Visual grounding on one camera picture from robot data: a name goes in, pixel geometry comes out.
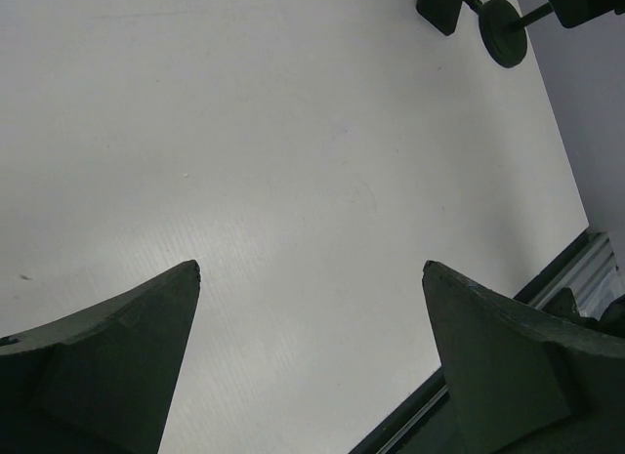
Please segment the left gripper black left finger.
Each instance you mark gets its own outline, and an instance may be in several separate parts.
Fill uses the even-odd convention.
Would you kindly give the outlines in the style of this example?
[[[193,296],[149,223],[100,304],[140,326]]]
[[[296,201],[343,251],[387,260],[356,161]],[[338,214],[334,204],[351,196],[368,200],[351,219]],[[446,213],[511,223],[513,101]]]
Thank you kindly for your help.
[[[197,261],[1,340],[4,453],[155,453],[200,292]]]

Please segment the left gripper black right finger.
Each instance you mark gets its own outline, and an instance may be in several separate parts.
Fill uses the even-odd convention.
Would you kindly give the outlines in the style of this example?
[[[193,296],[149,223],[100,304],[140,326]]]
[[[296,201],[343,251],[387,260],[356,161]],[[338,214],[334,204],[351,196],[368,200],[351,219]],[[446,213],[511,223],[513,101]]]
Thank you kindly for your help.
[[[623,452],[623,339],[439,262],[426,262],[422,284],[466,452]]]

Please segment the black round phone stand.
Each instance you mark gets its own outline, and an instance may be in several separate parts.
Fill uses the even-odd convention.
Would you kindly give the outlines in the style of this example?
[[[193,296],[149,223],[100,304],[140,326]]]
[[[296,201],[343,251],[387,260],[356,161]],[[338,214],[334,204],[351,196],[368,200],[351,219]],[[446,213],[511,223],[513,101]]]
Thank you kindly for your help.
[[[528,52],[526,29],[554,12],[546,2],[522,15],[509,0],[463,0],[478,16],[485,50],[503,68],[519,65]]]

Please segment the black folding phone stand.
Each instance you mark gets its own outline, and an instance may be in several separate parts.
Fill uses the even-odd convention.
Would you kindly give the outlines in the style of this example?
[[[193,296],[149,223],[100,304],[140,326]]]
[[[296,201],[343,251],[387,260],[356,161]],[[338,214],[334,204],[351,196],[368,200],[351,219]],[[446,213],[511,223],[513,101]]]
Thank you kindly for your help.
[[[460,11],[467,4],[474,12],[480,8],[479,0],[417,0],[416,10],[444,36],[455,32]]]

